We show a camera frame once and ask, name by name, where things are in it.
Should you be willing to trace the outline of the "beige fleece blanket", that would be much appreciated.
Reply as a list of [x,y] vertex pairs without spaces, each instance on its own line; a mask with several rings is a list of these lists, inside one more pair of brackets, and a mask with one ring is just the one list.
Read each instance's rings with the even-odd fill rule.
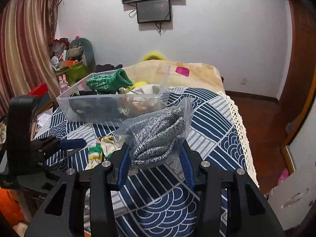
[[183,86],[204,88],[216,93],[225,92],[220,71],[204,63],[147,60],[125,66],[124,70],[133,82],[145,81],[150,84],[160,84],[167,70],[170,70],[166,84],[169,87]]

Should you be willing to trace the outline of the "green dinosaur plush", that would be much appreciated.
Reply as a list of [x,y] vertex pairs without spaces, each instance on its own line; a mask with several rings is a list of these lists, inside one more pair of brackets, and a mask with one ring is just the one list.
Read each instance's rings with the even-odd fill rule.
[[66,58],[81,60],[84,66],[90,68],[92,72],[95,71],[96,63],[93,47],[86,38],[78,38],[71,41]]

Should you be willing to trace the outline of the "black patterned pouch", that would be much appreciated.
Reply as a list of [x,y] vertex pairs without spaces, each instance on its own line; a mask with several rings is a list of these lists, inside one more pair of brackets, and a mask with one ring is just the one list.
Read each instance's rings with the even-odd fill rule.
[[87,96],[100,95],[97,91],[76,91],[69,100],[73,112],[83,119],[105,117],[112,118],[120,115],[118,105],[113,98],[87,98]]

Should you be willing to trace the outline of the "dark purple clothing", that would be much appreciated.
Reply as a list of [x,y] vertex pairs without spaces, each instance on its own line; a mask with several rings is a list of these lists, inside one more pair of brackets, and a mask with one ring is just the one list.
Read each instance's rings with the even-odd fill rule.
[[112,64],[97,65],[95,68],[95,73],[118,70],[122,67],[122,64],[118,64],[117,66],[113,66]]

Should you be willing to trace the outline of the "yellow floral cloth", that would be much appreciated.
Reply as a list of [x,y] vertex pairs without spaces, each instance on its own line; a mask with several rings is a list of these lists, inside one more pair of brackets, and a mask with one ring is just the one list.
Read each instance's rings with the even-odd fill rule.
[[97,139],[95,146],[89,147],[88,164],[85,170],[90,170],[103,161],[107,161],[112,153],[120,150],[122,141],[115,141],[113,136],[104,136]]

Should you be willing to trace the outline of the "green knitted pouch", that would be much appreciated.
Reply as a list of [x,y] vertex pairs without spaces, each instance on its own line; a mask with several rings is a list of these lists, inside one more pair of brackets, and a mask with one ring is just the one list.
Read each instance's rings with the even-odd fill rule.
[[101,74],[86,80],[86,85],[99,93],[115,94],[120,88],[133,86],[123,69],[118,69],[112,74]]

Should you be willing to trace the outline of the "yellow fuzzy cushion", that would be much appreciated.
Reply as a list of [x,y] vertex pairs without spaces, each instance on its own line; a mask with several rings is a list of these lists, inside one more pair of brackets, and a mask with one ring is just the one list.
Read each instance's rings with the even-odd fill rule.
[[165,56],[163,56],[161,53],[159,53],[158,51],[151,51],[149,53],[147,53],[143,58],[142,58],[142,62],[144,61],[149,61],[149,60],[167,60],[167,58]]

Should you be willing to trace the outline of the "white drawstring cloth bag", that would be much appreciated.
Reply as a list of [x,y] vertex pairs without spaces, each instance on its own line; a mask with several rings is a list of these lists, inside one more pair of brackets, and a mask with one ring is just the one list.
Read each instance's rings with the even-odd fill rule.
[[133,89],[120,87],[119,93],[125,95],[127,104],[139,110],[159,109],[161,86],[146,84]]

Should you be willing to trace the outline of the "small wall monitor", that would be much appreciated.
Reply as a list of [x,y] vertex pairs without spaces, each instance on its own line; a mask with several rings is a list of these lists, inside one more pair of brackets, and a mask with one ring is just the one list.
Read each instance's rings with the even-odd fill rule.
[[171,20],[170,0],[152,0],[136,3],[137,22],[157,23]]

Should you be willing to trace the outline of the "red box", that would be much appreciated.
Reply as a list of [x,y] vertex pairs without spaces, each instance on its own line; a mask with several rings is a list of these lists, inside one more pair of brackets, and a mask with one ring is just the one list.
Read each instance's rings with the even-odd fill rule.
[[46,83],[39,84],[37,87],[33,88],[28,95],[34,95],[38,98],[43,97],[46,93],[49,92],[49,89],[47,87]]

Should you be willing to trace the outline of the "green storage box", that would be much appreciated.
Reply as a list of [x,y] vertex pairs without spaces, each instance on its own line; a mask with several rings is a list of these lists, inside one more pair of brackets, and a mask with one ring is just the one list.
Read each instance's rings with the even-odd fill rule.
[[55,75],[57,79],[59,76],[65,75],[66,81],[72,86],[91,73],[92,70],[90,67],[85,66],[83,62],[78,62],[70,67],[64,67],[61,70],[57,70]]

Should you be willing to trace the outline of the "pink rabbit plush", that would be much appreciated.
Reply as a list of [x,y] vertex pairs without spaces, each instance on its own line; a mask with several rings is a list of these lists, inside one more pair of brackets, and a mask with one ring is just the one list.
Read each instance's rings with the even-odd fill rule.
[[59,79],[59,92],[60,94],[64,93],[66,90],[70,88],[68,81],[66,80],[66,75],[60,75]]

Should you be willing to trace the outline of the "striped red curtain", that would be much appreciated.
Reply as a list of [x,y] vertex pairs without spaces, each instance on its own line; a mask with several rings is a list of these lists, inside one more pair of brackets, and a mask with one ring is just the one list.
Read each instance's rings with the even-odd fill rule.
[[1,115],[13,97],[46,84],[59,94],[50,62],[57,0],[9,0],[1,12]]

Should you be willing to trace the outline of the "clear plastic storage box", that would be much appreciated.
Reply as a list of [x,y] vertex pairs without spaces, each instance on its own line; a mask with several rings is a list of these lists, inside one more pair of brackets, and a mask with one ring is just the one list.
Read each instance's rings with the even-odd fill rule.
[[103,73],[91,73],[57,97],[67,120],[118,126],[127,118],[167,106],[170,65],[151,60],[124,67],[124,71],[134,84],[145,84],[123,94],[97,94],[90,91],[86,81]]

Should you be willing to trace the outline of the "yellow felt ball toy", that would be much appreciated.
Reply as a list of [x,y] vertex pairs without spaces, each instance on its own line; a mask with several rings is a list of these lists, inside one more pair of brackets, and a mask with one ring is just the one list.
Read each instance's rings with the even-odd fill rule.
[[144,85],[147,85],[148,83],[145,81],[139,81],[139,82],[135,82],[132,86],[131,89],[135,89]]

